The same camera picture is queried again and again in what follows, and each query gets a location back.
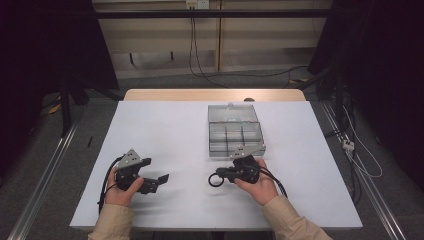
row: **sleeve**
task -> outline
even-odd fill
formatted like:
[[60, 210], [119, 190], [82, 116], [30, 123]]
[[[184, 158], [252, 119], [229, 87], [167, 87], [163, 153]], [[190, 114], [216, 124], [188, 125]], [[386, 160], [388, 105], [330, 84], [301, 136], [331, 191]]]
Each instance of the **sleeve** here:
[[262, 213], [276, 235], [277, 240], [331, 239], [320, 227], [299, 216], [284, 196], [278, 196], [262, 207]]
[[128, 207], [105, 204], [89, 240], [129, 240], [133, 211]]

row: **cable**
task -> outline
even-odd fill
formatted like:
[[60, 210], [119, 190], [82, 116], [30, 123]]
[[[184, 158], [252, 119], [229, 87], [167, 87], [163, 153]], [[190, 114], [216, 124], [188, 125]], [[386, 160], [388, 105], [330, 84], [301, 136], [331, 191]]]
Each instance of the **cable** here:
[[368, 177], [373, 177], [373, 178], [378, 178], [378, 177], [381, 177], [382, 175], [383, 175], [383, 169], [381, 168], [381, 166], [380, 166], [380, 164], [378, 163], [378, 161], [377, 161], [377, 159], [374, 157], [374, 155], [368, 150], [368, 148], [362, 143], [362, 141], [361, 141], [361, 139], [359, 139], [359, 137], [358, 137], [358, 134], [356, 134], [356, 131], [355, 131], [355, 129], [353, 128], [353, 124], [352, 124], [352, 121], [351, 121], [351, 119], [350, 119], [350, 117], [349, 117], [349, 114], [348, 114], [348, 112], [347, 112], [347, 109], [346, 109], [346, 107], [344, 107], [343, 106], [343, 109], [345, 110], [345, 112], [346, 112], [346, 116], [347, 116], [347, 119], [349, 120], [349, 124], [350, 124], [350, 126], [351, 126], [351, 128], [352, 128], [352, 131], [353, 131], [353, 134], [354, 134], [354, 136], [356, 137], [356, 139], [358, 140], [358, 142], [362, 145], [362, 147], [364, 147], [364, 149], [370, 154], [370, 156], [374, 159], [374, 161], [375, 161], [375, 163], [377, 164], [377, 166], [378, 166], [378, 168], [380, 169], [380, 173], [378, 174], [378, 175], [372, 175], [372, 174], [369, 174], [368, 173], [368, 171], [365, 169], [365, 168], [362, 168], [362, 167], [360, 167], [359, 166], [359, 164], [354, 160], [354, 155], [353, 155], [353, 153], [352, 153], [352, 151], [350, 151], [350, 150], [346, 150], [345, 152], [346, 152], [346, 155], [348, 156], [348, 158], [349, 158], [349, 160], [351, 161], [351, 162], [353, 162], [357, 167], [358, 167], [358, 169], [361, 171], [361, 172], [363, 172], [365, 175], [367, 175]]
[[[353, 114], [353, 101], [352, 101], [352, 99], [351, 99], [351, 96], [348, 94], [348, 96], [347, 96], [348, 98], [348, 102], [346, 103], [346, 105], [348, 105], [347, 107], [348, 107], [348, 109], [349, 109], [349, 113], [348, 113], [348, 115], [349, 116], [351, 116], [351, 118], [353, 119], [353, 123], [355, 122], [354, 120], [355, 120], [355, 115]], [[332, 130], [332, 131], [330, 131], [330, 132], [327, 132], [326, 134], [324, 134], [324, 137], [325, 138], [328, 138], [328, 137], [331, 137], [331, 136], [334, 136], [334, 135], [339, 135], [339, 134], [341, 134], [341, 133], [344, 133], [345, 131], [347, 131], [348, 129], [349, 129], [349, 122], [347, 121], [347, 119], [346, 118], [343, 118], [343, 121], [342, 121], [342, 126], [338, 126], [338, 125], [336, 125], [336, 130]]]
[[102, 210], [103, 205], [104, 205], [104, 203], [105, 203], [105, 197], [106, 197], [106, 193], [107, 193], [107, 191], [109, 191], [109, 189], [111, 189], [112, 187], [114, 187], [114, 186], [116, 185], [116, 184], [114, 184], [114, 185], [110, 186], [110, 187], [109, 187], [109, 188], [105, 191], [106, 184], [107, 184], [107, 179], [108, 179], [108, 177], [109, 177], [109, 174], [110, 174], [110, 172], [112, 171], [113, 166], [115, 166], [115, 164], [116, 164], [117, 162], [119, 162], [119, 160], [121, 160], [122, 158], [123, 158], [123, 156], [122, 156], [122, 157], [119, 157], [119, 158], [117, 158], [117, 159], [115, 159], [115, 161], [113, 161], [113, 163], [110, 165], [109, 169], [107, 170], [107, 173], [106, 173], [106, 176], [105, 176], [105, 180], [103, 181], [102, 191], [101, 191], [101, 193], [100, 193], [100, 199], [99, 199], [99, 202], [97, 203], [97, 204], [99, 204], [99, 214], [100, 214], [100, 211]]
[[[315, 0], [312, 0], [312, 10], [315, 10]], [[312, 27], [314, 28], [315, 37], [317, 37], [317, 39], [319, 39], [317, 30], [315, 28], [315, 18], [314, 17], [312, 17]]]
[[191, 53], [192, 53], [192, 51], [193, 51], [193, 40], [194, 40], [194, 46], [195, 46], [195, 50], [196, 50], [197, 65], [199, 66], [199, 70], [200, 70], [200, 72], [202, 73], [202, 76], [201, 76], [201, 77], [205, 78], [205, 79], [206, 79], [206, 81], [208, 81], [209, 83], [211, 83], [211, 84], [213, 84], [213, 85], [215, 85], [215, 86], [219, 86], [219, 87], [223, 87], [223, 88], [228, 88], [228, 87], [226, 87], [226, 86], [224, 86], [224, 85], [221, 85], [221, 84], [218, 84], [218, 83], [214, 83], [214, 82], [212, 82], [212, 81], [211, 81], [211, 80], [209, 80], [209, 79], [208, 79], [208, 77], [207, 77], [207, 76], [203, 73], [203, 71], [202, 71], [202, 67], [200, 66], [199, 55], [198, 55], [198, 53], [197, 53], [196, 22], [195, 22], [194, 18], [191, 18], [191, 44], [190, 44], [190, 57], [189, 57], [188, 62], [189, 62], [189, 66], [190, 66], [190, 71], [191, 71], [191, 73], [193, 73], [193, 75], [195, 75], [195, 76], [199, 77], [198, 75], [196, 75], [196, 74], [193, 72], [193, 68], [192, 68], [192, 66], [191, 66]]
[[266, 176], [268, 176], [269, 178], [271, 178], [272, 180], [274, 180], [277, 183], [278, 188], [280, 188], [280, 192], [282, 194], [284, 194], [284, 196], [286, 196], [286, 198], [288, 198], [286, 189], [284, 189], [283, 184], [280, 182], [280, 180], [278, 180], [276, 177], [274, 177], [274, 175], [271, 173], [271, 171], [269, 171], [267, 168], [264, 168], [262, 166], [259, 166], [259, 169], [255, 168], [255, 167], [251, 167], [251, 166], [245, 166], [245, 168], [253, 169], [254, 171], [258, 171], [260, 173], [263, 173]]
[[[352, 99], [350, 99], [349, 110], [351, 112], [350, 116], [352, 118], [352, 129], [355, 130], [356, 121], [355, 121], [355, 114], [353, 114], [353, 112], [354, 112], [353, 107], [354, 107], [353, 101], [352, 101]], [[353, 133], [353, 131], [352, 131], [351, 141], [355, 142], [355, 134]], [[355, 150], [352, 151], [352, 159], [355, 159]], [[359, 203], [359, 201], [361, 200], [362, 188], [361, 188], [361, 182], [359, 181], [359, 176], [355, 172], [353, 162], [350, 163], [350, 167], [351, 167], [351, 178], [352, 178], [352, 185], [353, 185], [353, 191], [354, 191], [354, 194], [352, 196], [352, 200], [353, 200], [353, 204], [356, 206]], [[358, 184], [357, 184], [358, 187], [355, 186], [355, 176], [356, 176], [356, 180], [358, 181]]]
[[[199, 70], [201, 72], [201, 75], [196, 74], [193, 71], [193, 67], [191, 65], [191, 55], [192, 55], [192, 52], [193, 52], [193, 42], [194, 42], [194, 47], [195, 47], [196, 60], [197, 60], [197, 64], [198, 64]], [[273, 76], [278, 76], [278, 75], [282, 75], [282, 74], [288, 73], [289, 74], [289, 79], [287, 81], [287, 84], [283, 87], [283, 88], [286, 88], [287, 85], [290, 83], [290, 72], [291, 71], [296, 70], [296, 69], [300, 69], [300, 68], [307, 68], [308, 67], [308, 66], [295, 66], [295, 67], [290, 68], [289, 70], [285, 70], [285, 71], [278, 72], [278, 73], [264, 74], [264, 75], [238, 74], [238, 73], [219, 73], [219, 74], [206, 75], [203, 72], [202, 67], [200, 66], [198, 49], [197, 49], [196, 21], [194, 20], [194, 18], [191, 19], [191, 44], [190, 44], [189, 66], [190, 66], [190, 71], [191, 71], [191, 73], [194, 76], [205, 78], [208, 82], [210, 82], [210, 83], [212, 83], [214, 85], [217, 85], [219, 87], [223, 87], [223, 88], [228, 88], [228, 87], [226, 87], [224, 85], [221, 85], [221, 84], [218, 84], [218, 83], [214, 83], [214, 82], [210, 81], [208, 78], [211, 78], [211, 77], [220, 77], [220, 76], [239, 76], [239, 77], [259, 77], [259, 78], [262, 78], [262, 77], [273, 77]]]

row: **metal rail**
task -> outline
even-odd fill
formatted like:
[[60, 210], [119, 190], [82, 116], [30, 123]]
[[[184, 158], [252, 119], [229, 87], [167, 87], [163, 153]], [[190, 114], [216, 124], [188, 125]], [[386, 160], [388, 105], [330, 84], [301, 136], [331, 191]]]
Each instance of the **metal rail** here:
[[[335, 131], [338, 130], [336, 120], [334, 119], [335, 113], [332, 107], [327, 106], [325, 103], [322, 103], [322, 107], [324, 109], [324, 113], [326, 114], [328, 121], [330, 122], [330, 125], [332, 126], [333, 130]], [[344, 135], [341, 133], [337, 134], [337, 137], [340, 142], [342, 141], [342, 137], [344, 137], [345, 139], [348, 139], [348, 136], [345, 133]], [[362, 168], [365, 169], [365, 166], [361, 158], [359, 157], [359, 155], [356, 155], [356, 161], [361, 165]], [[362, 171], [360, 171], [357, 167], [355, 167], [355, 172], [358, 175], [361, 185], [365, 189], [365, 192], [367, 193], [374, 209], [376, 210], [377, 215], [380, 218], [384, 228], [389, 234], [390, 239], [406, 240], [406, 236], [402, 232], [402, 229], [400, 228], [400, 225], [395, 215], [393, 214], [392, 210], [390, 210], [383, 196], [380, 194], [380, 191], [378, 191], [378, 188], [374, 184], [373, 179], [363, 174]]]
[[88, 11], [42, 11], [37, 15], [98, 19], [129, 18], [326, 18], [349, 17], [349, 9], [282, 9], [282, 10], [97, 10]]
[[43, 176], [38, 182], [37, 187], [35, 188], [28, 203], [15, 223], [15, 226], [13, 227], [8, 240], [23, 240], [27, 237], [31, 225], [44, 202], [44, 198], [47, 195], [54, 176], [60, 167], [60, 163], [65, 155], [65, 152], [72, 141], [78, 123], [82, 119], [83, 113], [84, 112], [77, 116], [76, 121], [74, 121], [74, 123], [71, 125], [68, 133], [59, 140], [58, 146], [56, 147], [56, 150], [50, 159], [50, 162], [44, 171]]

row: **white table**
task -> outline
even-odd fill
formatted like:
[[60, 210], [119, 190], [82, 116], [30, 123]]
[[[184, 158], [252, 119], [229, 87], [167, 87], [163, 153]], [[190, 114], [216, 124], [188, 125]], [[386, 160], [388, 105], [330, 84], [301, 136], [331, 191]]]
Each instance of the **white table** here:
[[[272, 173], [284, 184], [297, 211], [323, 228], [358, 228], [362, 223], [340, 172], [306, 101], [255, 102]], [[71, 227], [90, 230], [111, 162], [133, 148], [152, 164], [140, 175], [170, 174], [155, 194], [138, 194], [133, 225], [155, 231], [269, 230], [260, 207], [236, 185], [208, 185], [225, 158], [208, 154], [208, 105], [228, 102], [123, 101], [119, 103]]]

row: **floor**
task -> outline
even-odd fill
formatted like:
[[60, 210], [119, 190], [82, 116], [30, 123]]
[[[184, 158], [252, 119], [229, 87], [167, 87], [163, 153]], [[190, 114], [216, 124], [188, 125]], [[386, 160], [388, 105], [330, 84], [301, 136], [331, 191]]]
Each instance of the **floor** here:
[[[202, 54], [199, 56], [200, 63], [206, 66], [205, 73], [210, 73], [213, 71], [211, 68], [213, 66], [211, 56], [213, 54], [207, 52]], [[170, 63], [168, 53], [158, 55], [134, 54], [135, 66], [129, 62], [128, 55], [112, 56], [121, 86], [121, 89], [115, 92], [124, 94], [127, 89], [137, 87], [172, 88], [176, 85], [211, 87], [210, 83], [204, 78], [195, 77], [191, 74], [191, 70], [187, 68], [187, 55], [187, 53], [175, 53], [175, 62]], [[270, 67], [268, 65], [264, 67], [258, 63], [252, 63], [240, 67], [243, 66], [242, 60], [255, 59], [255, 56], [257, 54], [247, 54], [240, 57], [239, 60], [233, 61], [236, 64], [229, 65], [234, 68], [228, 67], [227, 70], [243, 70], [244, 68], [244, 70], [251, 70], [248, 72], [250, 75], [269, 74], [283, 72], [281, 69], [288, 69], [293, 65], [308, 63], [307, 59], [304, 59], [287, 67], [288, 65], [285, 65], [284, 61], [277, 59], [276, 62], [280, 63], [278, 66]], [[146, 57], [149, 57], [148, 61], [140, 62]], [[310, 74], [300, 69], [291, 72], [291, 75], [285, 73], [272, 78], [239, 75], [222, 76], [212, 78], [212, 80], [229, 87], [281, 88], [287, 86], [290, 83], [289, 80], [301, 80], [309, 77], [311, 77]], [[295, 86], [296, 82], [292, 81], [292, 84], [289, 84], [289, 87]], [[73, 119], [80, 119], [78, 128], [72, 136], [72, 141], [69, 143], [66, 152], [61, 156], [60, 163], [55, 166], [54, 174], [51, 176], [52, 181], [46, 186], [46, 194], [39, 199], [40, 205], [33, 208], [36, 214], [33, 218], [26, 219], [29, 228], [21, 233], [20, 239], [86, 238], [86, 232], [70, 228], [69, 222], [100, 151], [117, 105], [115, 101], [105, 98], [97, 92], [87, 90], [87, 93], [90, 96], [90, 102], [87, 106], [71, 105]], [[51, 101], [56, 96], [55, 94], [46, 96], [45, 102]], [[318, 101], [313, 87], [305, 91], [305, 96], [314, 109], [323, 133], [332, 131], [333, 128], [325, 111], [325, 106], [331, 106], [333, 101]], [[0, 188], [1, 239], [6, 239], [15, 230], [17, 221], [22, 216], [25, 207], [28, 206], [30, 199], [34, 197], [33, 192], [37, 189], [37, 184], [45, 175], [48, 166], [51, 166], [52, 156], [60, 144], [62, 131], [60, 110], [55, 114], [47, 114], [47, 110], [46, 108], [40, 114], [39, 121], [29, 137], [25, 150], [20, 153], [19, 161], [4, 179], [3, 186]], [[395, 224], [399, 225], [401, 233], [404, 234], [404, 237], [401, 236], [398, 239], [422, 239], [424, 237], [424, 230], [422, 229], [424, 225], [424, 194], [399, 169], [390, 150], [378, 143], [377, 136], [368, 125], [366, 118], [361, 115], [360, 108], [355, 110], [355, 119], [357, 134], [364, 145], [367, 146], [367, 149], [378, 159], [383, 169], [382, 177], [372, 178], [372, 184], [375, 185], [378, 194], [384, 199], [383, 202], [377, 202], [377, 205], [383, 205], [383, 208], [386, 205], [388, 208], [385, 209], [389, 209], [389, 213], [393, 214], [396, 220]], [[340, 148], [340, 142], [336, 136], [327, 137], [326, 140], [342, 172], [346, 186], [351, 191], [354, 184], [351, 181], [350, 165]], [[358, 149], [358, 154], [369, 173], [378, 173], [377, 165], [367, 150], [361, 147]], [[382, 224], [383, 217], [379, 214], [379, 206], [376, 206], [371, 196], [375, 192], [365, 190], [364, 185], [368, 182], [361, 181], [361, 184], [361, 197], [356, 195], [356, 207], [364, 227], [362, 229], [338, 231], [327, 229], [326, 231], [334, 239], [396, 239], [396, 236], [391, 236], [390, 231]], [[154, 239], [211, 239], [210, 233], [199, 232], [140, 233], [134, 231], [132, 236], [133, 239], [152, 239], [153, 236]], [[225, 238], [264, 239], [264, 236], [268, 237], [268, 234], [231, 232], [226, 234]]]

